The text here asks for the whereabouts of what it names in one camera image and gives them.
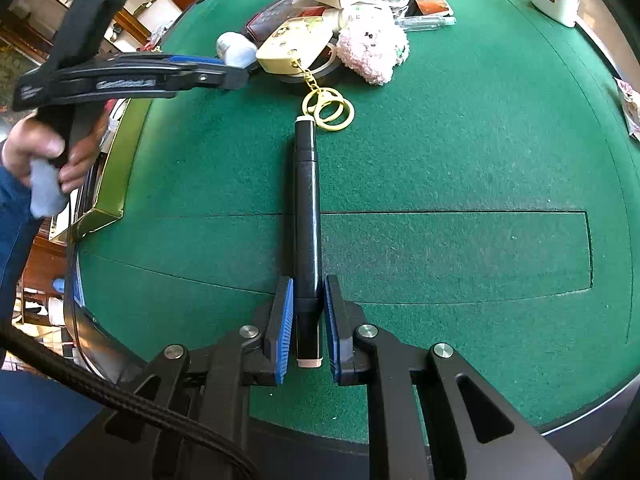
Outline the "person's left hand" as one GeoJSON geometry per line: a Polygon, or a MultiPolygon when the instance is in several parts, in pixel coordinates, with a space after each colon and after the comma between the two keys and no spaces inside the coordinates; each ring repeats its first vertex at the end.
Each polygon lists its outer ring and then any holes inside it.
{"type": "MultiPolygon", "coordinates": [[[[108,115],[104,110],[88,136],[68,151],[66,164],[60,169],[58,182],[62,191],[70,193],[80,188],[88,171],[96,162],[108,115]]],[[[30,187],[30,161],[33,158],[55,159],[65,150],[65,142],[57,132],[35,118],[21,119],[10,131],[1,151],[2,165],[21,183],[30,187]]]]}

